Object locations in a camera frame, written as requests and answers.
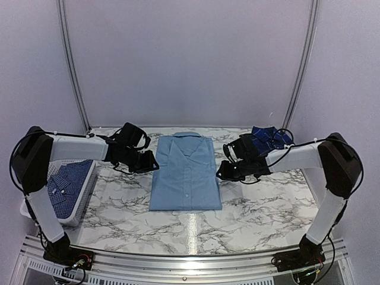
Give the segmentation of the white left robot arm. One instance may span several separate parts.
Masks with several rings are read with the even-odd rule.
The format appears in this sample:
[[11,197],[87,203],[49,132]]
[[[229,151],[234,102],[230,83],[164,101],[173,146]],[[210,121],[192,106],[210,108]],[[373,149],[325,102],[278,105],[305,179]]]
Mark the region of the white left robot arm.
[[148,149],[150,137],[139,127],[126,123],[110,137],[48,132],[31,127],[15,145],[9,158],[9,174],[23,193],[31,217],[37,223],[44,247],[44,259],[77,267],[79,260],[89,264],[93,253],[71,247],[48,196],[48,170],[57,160],[94,160],[120,164],[128,172],[148,173],[159,169]]

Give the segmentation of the light blue long sleeve shirt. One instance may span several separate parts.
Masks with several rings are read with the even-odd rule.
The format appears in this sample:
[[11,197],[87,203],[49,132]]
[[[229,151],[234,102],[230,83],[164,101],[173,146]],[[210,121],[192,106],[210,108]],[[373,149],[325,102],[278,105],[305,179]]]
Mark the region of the light blue long sleeve shirt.
[[221,210],[213,140],[196,132],[177,132],[158,140],[150,211]]

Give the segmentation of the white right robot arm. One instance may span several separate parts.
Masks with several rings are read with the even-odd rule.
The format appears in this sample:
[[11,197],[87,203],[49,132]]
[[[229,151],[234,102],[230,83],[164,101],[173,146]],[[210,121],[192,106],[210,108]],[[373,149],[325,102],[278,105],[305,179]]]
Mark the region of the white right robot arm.
[[216,176],[224,181],[243,182],[247,176],[259,179],[288,170],[321,169],[325,194],[312,224],[297,249],[278,252],[271,262],[279,272],[323,263],[322,244],[340,222],[349,199],[363,182],[364,167],[357,151],[338,132],[268,151],[260,151],[251,138],[243,135],[225,144],[223,151],[227,159],[222,161]]

